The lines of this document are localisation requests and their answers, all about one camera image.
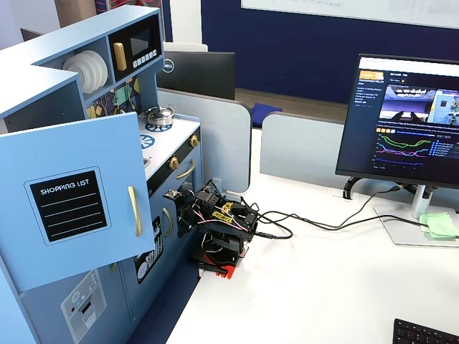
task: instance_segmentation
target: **whiteboard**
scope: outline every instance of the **whiteboard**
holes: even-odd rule
[[[459,0],[242,0],[242,7],[431,27],[459,27]]]

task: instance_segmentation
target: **oven door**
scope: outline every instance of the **oven door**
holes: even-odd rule
[[[116,81],[146,66],[162,54],[159,14],[108,36]]]

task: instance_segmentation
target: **black keyboard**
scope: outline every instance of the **black keyboard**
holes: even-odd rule
[[[393,344],[459,344],[459,336],[395,319]]]

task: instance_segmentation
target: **shopping list sign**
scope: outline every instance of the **shopping list sign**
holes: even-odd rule
[[[108,228],[100,184],[96,168],[26,183],[35,216],[49,243]]]

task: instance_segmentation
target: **silver pot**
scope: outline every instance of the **silver pot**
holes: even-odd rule
[[[145,118],[149,124],[165,127],[174,123],[174,107],[155,106],[145,110]]]

